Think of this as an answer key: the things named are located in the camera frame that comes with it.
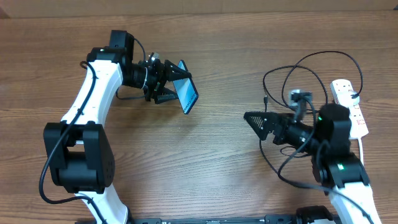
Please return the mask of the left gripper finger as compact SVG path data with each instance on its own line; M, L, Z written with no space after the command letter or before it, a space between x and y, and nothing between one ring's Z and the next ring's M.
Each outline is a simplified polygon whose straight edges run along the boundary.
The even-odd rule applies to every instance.
M177 100L178 95L176 94L176 92L168 88L163 88L161 91L156 92L154 99L155 99L155 104L161 104L167 101Z
M164 74L165 78L169 82L173 82L175 80L183 80L186 78L191 78L192 74L182 68L179 68L177 65L173 64L169 60L165 60L164 62Z

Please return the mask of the blue Samsung smartphone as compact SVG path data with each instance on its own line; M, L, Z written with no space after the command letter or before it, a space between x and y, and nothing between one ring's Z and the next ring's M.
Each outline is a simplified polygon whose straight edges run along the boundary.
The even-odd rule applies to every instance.
M183 113L189 114L199 98L199 94L192 77L175 80L172 83L177 93Z

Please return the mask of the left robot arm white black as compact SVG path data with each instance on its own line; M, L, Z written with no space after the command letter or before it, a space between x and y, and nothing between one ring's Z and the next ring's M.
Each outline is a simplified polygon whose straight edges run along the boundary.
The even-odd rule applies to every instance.
M156 104L178 100L185 114L199 97L184 61L161 61L152 53L134 63L135 44L132 34L113 30L107 46L93 48L80 64L86 77L71 108L44 128L47 160L42 172L70 193L70 200L82 200L95 223L134 221L114 188L116 165L104 131L119 88L140 89L143 99Z

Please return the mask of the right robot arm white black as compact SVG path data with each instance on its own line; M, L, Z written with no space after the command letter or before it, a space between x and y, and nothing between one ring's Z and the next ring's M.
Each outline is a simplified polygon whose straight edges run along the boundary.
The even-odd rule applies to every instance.
M324 192L334 206L341 223L380 223L369 176L361 160L351 152L348 108L325 104L312 114L313 126L302 123L306 104L294 113L246 112L244 119L260 141L274 135L275 145L288 144L295 153L312 158L316 184L289 180L278 169L278 178L300 189Z

